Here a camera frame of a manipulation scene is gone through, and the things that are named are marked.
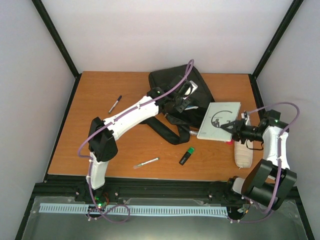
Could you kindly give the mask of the grey book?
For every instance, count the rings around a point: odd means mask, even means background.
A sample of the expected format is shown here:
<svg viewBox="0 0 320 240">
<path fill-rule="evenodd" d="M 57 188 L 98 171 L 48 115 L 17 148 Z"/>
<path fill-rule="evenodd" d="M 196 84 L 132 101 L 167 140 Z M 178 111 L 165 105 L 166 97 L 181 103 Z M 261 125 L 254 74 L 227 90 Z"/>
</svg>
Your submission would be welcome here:
<svg viewBox="0 0 320 240">
<path fill-rule="evenodd" d="M 211 102 L 197 133 L 197 139 L 230 142 L 232 134 L 221 128 L 237 119 L 240 102 Z"/>
</svg>

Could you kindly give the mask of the black student backpack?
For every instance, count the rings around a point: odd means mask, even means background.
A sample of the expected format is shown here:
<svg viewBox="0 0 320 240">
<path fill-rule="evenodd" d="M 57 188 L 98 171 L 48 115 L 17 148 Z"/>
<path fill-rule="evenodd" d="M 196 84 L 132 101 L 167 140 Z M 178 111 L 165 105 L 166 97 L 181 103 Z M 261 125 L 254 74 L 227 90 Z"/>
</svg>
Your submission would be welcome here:
<svg viewBox="0 0 320 240">
<path fill-rule="evenodd" d="M 187 72 L 187 65 L 153 71 L 148 75 L 150 91 L 148 96 L 155 98 L 171 90 Z M 157 100 L 159 113 L 177 127 L 178 134 L 156 117 L 150 117 L 142 124 L 148 125 L 160 137 L 172 145 L 187 143 L 191 128 L 199 129 L 214 97 L 199 71 L 192 67 L 186 80 L 167 96 Z"/>
</svg>

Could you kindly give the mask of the dog picture book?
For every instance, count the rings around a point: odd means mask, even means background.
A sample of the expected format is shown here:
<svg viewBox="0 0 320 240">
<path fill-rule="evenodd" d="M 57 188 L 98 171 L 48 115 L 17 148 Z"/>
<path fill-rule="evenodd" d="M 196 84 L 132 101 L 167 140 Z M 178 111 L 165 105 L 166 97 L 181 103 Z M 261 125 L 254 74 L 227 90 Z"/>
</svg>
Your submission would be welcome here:
<svg viewBox="0 0 320 240">
<path fill-rule="evenodd" d="M 198 106 L 189 105 L 184 110 L 187 111 L 187 110 L 193 110 L 193 109 L 198 109 L 198 108 L 199 108 Z"/>
</svg>

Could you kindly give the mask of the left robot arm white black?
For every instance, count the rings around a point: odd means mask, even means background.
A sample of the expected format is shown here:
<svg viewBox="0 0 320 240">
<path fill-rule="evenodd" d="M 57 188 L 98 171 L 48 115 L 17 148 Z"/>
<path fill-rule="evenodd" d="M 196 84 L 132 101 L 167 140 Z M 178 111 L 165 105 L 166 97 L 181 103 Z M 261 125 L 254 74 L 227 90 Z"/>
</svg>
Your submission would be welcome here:
<svg viewBox="0 0 320 240">
<path fill-rule="evenodd" d="M 183 76 L 168 89 L 159 86 L 151 88 L 137 103 L 112 117 L 92 120 L 87 139 L 90 167 L 86 176 L 89 184 L 86 195 L 92 201 L 103 198 L 102 186 L 108 163 L 118 153 L 116 141 L 128 130 L 170 107 L 177 112 L 184 111 L 190 105 L 190 96 L 197 89 L 194 81 Z"/>
</svg>

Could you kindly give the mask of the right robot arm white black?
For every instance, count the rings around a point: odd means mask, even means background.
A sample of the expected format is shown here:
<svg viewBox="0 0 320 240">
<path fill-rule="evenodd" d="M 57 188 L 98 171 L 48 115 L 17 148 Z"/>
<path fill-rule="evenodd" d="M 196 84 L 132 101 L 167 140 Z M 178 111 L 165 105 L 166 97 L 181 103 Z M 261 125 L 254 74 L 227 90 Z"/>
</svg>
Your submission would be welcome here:
<svg viewBox="0 0 320 240">
<path fill-rule="evenodd" d="M 231 190 L 243 198 L 266 207 L 265 213 L 277 210 L 297 181 L 297 174 L 290 170 L 286 145 L 289 125 L 280 120 L 276 110 L 266 111 L 257 126 L 248 124 L 249 113 L 240 120 L 221 125 L 235 142 L 246 145 L 248 141 L 261 142 L 263 157 L 246 178 L 229 179 Z"/>
</svg>

